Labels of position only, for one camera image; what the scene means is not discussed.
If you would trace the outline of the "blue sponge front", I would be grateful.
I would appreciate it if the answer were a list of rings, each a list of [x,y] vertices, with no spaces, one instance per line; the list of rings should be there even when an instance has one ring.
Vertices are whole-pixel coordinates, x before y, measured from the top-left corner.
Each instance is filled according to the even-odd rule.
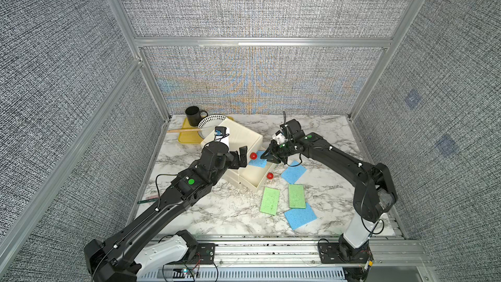
[[[284,213],[292,230],[296,230],[317,219],[312,207],[306,203],[305,208],[292,208]]]

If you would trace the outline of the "white three-drawer cabinet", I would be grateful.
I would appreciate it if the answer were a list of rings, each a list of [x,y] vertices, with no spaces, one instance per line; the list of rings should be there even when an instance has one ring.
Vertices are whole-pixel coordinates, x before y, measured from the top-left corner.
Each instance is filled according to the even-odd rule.
[[[252,152],[259,151],[262,147],[263,136],[246,128],[243,125],[240,125],[232,120],[224,120],[219,126],[227,127],[230,130],[229,136],[229,149],[230,151],[238,151],[240,147],[247,146],[247,160],[249,162],[249,155]],[[227,182],[232,184],[233,186],[237,186],[238,179],[238,170],[228,169],[223,175],[222,179],[225,179]]]

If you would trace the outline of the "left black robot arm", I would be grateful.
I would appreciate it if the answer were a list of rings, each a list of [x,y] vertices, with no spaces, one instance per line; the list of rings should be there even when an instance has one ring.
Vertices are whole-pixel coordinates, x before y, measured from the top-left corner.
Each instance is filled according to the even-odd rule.
[[[177,174],[155,204],[105,241],[91,240],[86,245],[84,254],[92,281],[136,281],[162,264],[193,257],[198,243],[187,231],[179,231],[157,245],[149,243],[178,215],[210,193],[228,169],[246,165],[246,146],[230,151],[224,142],[207,143],[200,158]]]

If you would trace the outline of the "blue sponge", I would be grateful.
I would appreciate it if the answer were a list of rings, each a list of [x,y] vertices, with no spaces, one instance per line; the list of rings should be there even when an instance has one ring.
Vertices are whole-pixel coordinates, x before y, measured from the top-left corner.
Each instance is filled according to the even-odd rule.
[[[250,158],[248,165],[253,166],[253,167],[265,168],[267,165],[267,160],[261,158],[262,155],[264,154],[264,151],[256,151],[256,152],[252,152],[252,153],[257,154],[257,159],[252,160]]]
[[[317,219],[312,207],[306,203],[305,208],[292,208],[284,213],[292,230],[296,230]]]
[[[306,171],[307,170],[304,166],[297,163],[295,165],[288,166],[281,174],[281,177],[289,184],[295,184],[306,173]]]

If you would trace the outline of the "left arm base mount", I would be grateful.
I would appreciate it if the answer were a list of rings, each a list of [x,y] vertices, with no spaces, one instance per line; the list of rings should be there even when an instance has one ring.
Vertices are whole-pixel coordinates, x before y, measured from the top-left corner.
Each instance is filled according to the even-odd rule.
[[[166,265],[212,265],[215,258],[215,244],[203,244],[187,230],[164,236],[157,249]]]

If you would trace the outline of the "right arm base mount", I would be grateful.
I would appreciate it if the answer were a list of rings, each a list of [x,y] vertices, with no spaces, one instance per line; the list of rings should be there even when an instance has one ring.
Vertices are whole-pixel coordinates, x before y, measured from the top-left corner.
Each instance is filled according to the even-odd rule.
[[[341,242],[330,242],[321,238],[317,242],[317,249],[322,264],[372,265],[374,261],[369,241],[360,248],[353,248],[343,238]]]

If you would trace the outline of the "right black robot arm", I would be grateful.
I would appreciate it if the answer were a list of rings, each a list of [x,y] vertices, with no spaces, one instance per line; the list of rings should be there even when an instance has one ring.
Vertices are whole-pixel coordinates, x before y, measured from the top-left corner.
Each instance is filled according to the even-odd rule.
[[[339,243],[349,251],[366,249],[370,236],[376,233],[378,220],[398,199],[389,168],[352,157],[317,133],[304,133],[295,119],[280,125],[260,158],[286,165],[288,158],[296,154],[325,165],[354,187],[353,206],[357,215]]]

